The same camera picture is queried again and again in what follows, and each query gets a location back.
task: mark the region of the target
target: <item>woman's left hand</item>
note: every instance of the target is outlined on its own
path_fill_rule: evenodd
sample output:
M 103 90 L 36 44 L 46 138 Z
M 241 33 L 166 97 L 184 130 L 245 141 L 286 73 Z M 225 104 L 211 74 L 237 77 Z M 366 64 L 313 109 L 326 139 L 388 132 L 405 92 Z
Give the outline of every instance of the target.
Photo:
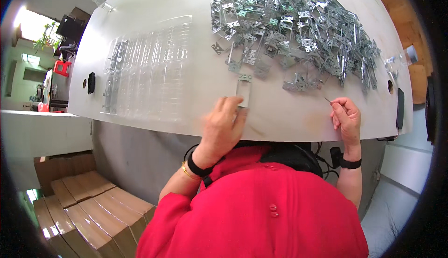
M 192 156 L 198 167 L 213 166 L 241 139 L 247 117 L 246 108 L 237 111 L 241 102 L 241 97 L 222 97 L 213 111 L 204 117 L 203 136 Z

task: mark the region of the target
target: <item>potted plant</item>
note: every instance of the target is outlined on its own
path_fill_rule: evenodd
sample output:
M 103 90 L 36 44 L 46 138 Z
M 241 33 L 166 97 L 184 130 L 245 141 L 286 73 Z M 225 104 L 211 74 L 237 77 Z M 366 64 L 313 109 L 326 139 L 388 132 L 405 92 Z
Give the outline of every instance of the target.
M 37 53 L 38 49 L 43 50 L 43 48 L 45 46 L 53 47 L 54 51 L 57 50 L 62 38 L 58 38 L 58 40 L 55 41 L 54 39 L 52 39 L 50 37 L 52 32 L 54 32 L 55 28 L 56 28 L 56 22 L 45 25 L 45 30 L 43 31 L 42 38 L 40 38 L 38 41 L 36 41 L 33 45 L 33 49 L 36 49 L 36 53 Z

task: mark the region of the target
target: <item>clear plastic tray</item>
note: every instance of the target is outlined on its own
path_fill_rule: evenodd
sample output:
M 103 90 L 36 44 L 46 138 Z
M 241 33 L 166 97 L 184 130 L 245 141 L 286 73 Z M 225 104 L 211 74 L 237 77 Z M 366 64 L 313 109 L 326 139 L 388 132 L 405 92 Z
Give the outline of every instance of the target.
M 101 113 L 134 119 L 178 121 L 189 60 L 192 16 L 157 24 L 114 39 L 104 64 L 107 74 Z

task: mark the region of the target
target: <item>hand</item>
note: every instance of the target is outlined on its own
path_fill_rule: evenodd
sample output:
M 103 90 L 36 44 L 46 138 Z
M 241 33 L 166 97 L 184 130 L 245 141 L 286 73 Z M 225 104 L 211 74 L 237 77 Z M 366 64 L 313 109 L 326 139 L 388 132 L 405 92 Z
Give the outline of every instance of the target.
M 337 130 L 340 127 L 344 141 L 344 159 L 349 157 L 352 160 L 356 158 L 359 160 L 361 158 L 361 111 L 349 98 L 337 98 L 331 102 L 331 105 L 333 111 L 330 116 L 333 119 L 334 129 Z
M 202 139 L 192 156 L 198 167 L 205 169 L 213 166 L 241 139 L 247 117 L 247 109 L 237 112 L 241 102 L 241 97 L 222 97 L 213 111 L 204 117 Z

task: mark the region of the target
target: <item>gold bracelet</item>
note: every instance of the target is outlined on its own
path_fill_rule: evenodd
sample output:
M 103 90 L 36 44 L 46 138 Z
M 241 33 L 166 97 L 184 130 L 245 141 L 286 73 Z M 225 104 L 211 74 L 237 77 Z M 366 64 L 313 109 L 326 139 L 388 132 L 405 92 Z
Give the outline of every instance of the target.
M 185 168 L 185 162 L 186 162 L 186 161 L 183 161 L 183 162 L 182 162 L 182 170 L 185 172 L 185 174 L 188 175 L 191 179 L 202 180 L 202 178 L 192 177 L 192 176 L 187 172 L 187 169 Z

